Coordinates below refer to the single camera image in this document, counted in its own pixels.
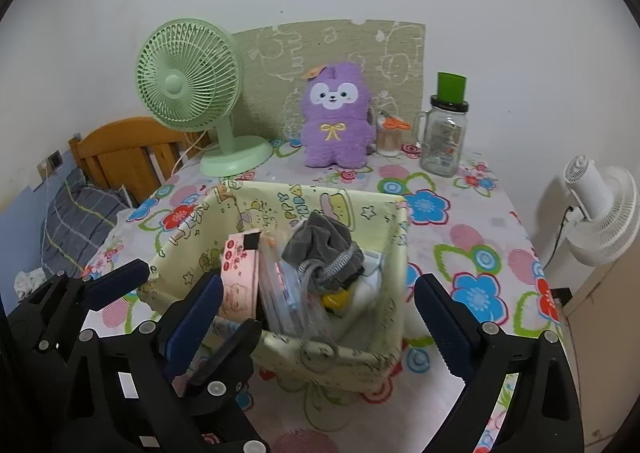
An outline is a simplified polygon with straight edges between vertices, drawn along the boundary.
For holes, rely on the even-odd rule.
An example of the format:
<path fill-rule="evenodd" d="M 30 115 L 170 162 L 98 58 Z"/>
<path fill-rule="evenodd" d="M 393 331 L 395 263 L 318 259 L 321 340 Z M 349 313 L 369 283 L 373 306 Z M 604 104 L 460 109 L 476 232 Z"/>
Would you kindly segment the grey plaid pillow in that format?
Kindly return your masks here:
<path fill-rule="evenodd" d="M 87 275 L 87 265 L 129 208 L 122 191 L 102 189 L 80 169 L 62 181 L 41 226 L 40 265 L 48 277 Z"/>

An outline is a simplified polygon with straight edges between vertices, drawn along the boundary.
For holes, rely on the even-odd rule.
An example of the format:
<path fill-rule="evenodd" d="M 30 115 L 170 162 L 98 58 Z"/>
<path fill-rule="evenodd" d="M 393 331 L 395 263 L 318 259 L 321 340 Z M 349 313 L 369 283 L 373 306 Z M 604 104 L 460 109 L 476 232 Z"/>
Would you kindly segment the cotton swab container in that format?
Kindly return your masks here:
<path fill-rule="evenodd" d="M 411 125 L 402 118 L 381 110 L 376 117 L 375 152 L 386 158 L 399 155 L 402 139 L 410 130 Z"/>

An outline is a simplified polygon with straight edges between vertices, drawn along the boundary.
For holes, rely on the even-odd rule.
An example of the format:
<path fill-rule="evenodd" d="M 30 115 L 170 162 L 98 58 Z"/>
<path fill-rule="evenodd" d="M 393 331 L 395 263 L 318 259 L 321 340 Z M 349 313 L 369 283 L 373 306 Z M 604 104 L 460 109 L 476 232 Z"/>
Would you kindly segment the green cartoon backing board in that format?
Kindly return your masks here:
<path fill-rule="evenodd" d="M 297 139 L 309 80 L 352 62 L 369 87 L 370 106 L 411 121 L 423 103 L 426 26 L 392 20 L 318 20 L 268 25 L 233 35 L 243 87 L 231 119 L 235 135 Z"/>

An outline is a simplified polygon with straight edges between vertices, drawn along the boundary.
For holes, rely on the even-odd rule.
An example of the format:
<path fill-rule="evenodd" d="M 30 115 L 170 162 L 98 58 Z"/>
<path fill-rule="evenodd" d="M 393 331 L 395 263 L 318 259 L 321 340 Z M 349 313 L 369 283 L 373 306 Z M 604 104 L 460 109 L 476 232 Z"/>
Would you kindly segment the purple plush toy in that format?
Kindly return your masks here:
<path fill-rule="evenodd" d="M 300 100 L 304 119 L 300 143 L 305 149 L 305 165 L 345 169 L 366 165 L 368 147 L 375 139 L 369 106 L 369 87 L 354 62 L 323 66 L 310 77 Z"/>

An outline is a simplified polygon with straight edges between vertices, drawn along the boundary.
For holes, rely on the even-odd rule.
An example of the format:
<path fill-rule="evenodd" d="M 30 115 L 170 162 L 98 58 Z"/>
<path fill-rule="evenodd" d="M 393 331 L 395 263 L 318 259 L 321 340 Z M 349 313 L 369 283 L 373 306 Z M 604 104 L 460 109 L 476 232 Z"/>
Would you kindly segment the crumpled white cloth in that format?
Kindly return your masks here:
<path fill-rule="evenodd" d="M 20 271 L 14 279 L 14 291 L 19 301 L 32 294 L 47 278 L 42 268 L 29 272 Z"/>

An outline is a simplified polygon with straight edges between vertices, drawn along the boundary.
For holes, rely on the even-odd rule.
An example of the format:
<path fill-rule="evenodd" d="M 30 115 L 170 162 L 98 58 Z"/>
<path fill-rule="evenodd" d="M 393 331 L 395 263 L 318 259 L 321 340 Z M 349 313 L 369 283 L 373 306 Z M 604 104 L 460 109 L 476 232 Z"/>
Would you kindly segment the pink wet wipes pack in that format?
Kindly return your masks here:
<path fill-rule="evenodd" d="M 256 317 L 259 286 L 260 231 L 231 234 L 224 243 L 220 277 L 224 299 L 219 315 L 228 321 L 242 323 Z"/>

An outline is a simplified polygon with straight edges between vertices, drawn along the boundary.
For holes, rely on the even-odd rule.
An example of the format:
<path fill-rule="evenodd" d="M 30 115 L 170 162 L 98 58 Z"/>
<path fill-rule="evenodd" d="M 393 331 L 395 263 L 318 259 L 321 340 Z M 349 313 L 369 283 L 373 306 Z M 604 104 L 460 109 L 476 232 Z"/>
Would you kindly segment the green desk fan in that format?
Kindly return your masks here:
<path fill-rule="evenodd" d="M 201 173 L 229 177 L 271 158 L 265 138 L 233 135 L 231 113 L 241 97 L 243 69 L 234 38 L 200 19 L 159 26 L 140 49 L 136 64 L 139 98 L 163 126 L 177 132 L 213 132 Z"/>

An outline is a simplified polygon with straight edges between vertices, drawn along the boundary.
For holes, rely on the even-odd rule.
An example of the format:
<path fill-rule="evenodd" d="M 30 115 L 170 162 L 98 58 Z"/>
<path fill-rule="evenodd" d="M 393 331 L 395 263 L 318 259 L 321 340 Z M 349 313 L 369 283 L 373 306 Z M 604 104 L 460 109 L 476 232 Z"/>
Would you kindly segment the white standing fan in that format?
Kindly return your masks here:
<path fill-rule="evenodd" d="M 563 180 L 582 212 L 567 236 L 570 252 L 593 268 L 620 258 L 639 231 L 639 189 L 632 173 L 618 166 L 599 169 L 582 154 L 566 164 Z"/>

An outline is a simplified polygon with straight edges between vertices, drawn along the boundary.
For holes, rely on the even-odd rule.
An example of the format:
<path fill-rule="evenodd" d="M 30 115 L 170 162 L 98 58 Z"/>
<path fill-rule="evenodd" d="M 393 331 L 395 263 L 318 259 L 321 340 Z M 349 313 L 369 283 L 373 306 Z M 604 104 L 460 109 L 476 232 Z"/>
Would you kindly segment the yellow black item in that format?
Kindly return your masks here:
<path fill-rule="evenodd" d="M 337 317 L 343 317 L 344 312 L 348 309 L 352 295 L 348 289 L 340 289 L 335 293 L 324 294 L 320 297 L 321 305 L 330 314 Z"/>

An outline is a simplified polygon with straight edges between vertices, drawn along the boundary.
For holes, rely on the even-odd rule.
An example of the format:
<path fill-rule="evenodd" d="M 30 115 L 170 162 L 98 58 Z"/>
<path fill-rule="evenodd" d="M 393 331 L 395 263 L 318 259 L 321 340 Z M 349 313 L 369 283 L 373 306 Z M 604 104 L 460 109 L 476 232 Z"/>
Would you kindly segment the yellow cartoon fabric storage box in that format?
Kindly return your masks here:
<path fill-rule="evenodd" d="M 232 231 L 290 232 L 303 217 L 338 201 L 345 202 L 352 217 L 348 228 L 356 243 L 383 256 L 375 299 L 357 317 L 332 320 L 344 334 L 335 360 L 323 343 L 304 345 L 291 333 L 271 331 L 262 332 L 252 358 L 268 371 L 326 387 L 354 392 L 378 388 L 400 358 L 404 332 L 409 222 L 400 195 L 260 181 L 214 187 L 157 252 L 139 297 L 165 313 L 213 265 L 210 252 Z"/>

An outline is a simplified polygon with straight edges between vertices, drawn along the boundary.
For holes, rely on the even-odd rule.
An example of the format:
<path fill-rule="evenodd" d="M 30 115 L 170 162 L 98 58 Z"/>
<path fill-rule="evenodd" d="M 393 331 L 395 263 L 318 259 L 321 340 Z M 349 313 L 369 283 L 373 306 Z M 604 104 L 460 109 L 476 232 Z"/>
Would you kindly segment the glass jar green lid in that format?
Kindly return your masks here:
<path fill-rule="evenodd" d="M 427 173 L 450 178 L 458 171 L 468 126 L 466 77 L 447 72 L 437 75 L 431 107 L 414 117 L 414 136 L 421 151 L 420 166 Z"/>

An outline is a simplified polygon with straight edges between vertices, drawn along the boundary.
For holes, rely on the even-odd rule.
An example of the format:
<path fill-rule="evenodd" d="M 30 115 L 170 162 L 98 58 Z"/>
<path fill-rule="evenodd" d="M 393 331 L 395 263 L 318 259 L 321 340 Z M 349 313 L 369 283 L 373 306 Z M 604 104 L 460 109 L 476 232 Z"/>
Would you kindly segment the white folded cloth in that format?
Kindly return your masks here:
<path fill-rule="evenodd" d="M 357 319 L 374 306 L 380 294 L 383 255 L 377 251 L 364 251 L 363 257 L 362 272 L 347 291 L 348 302 L 343 317 Z"/>

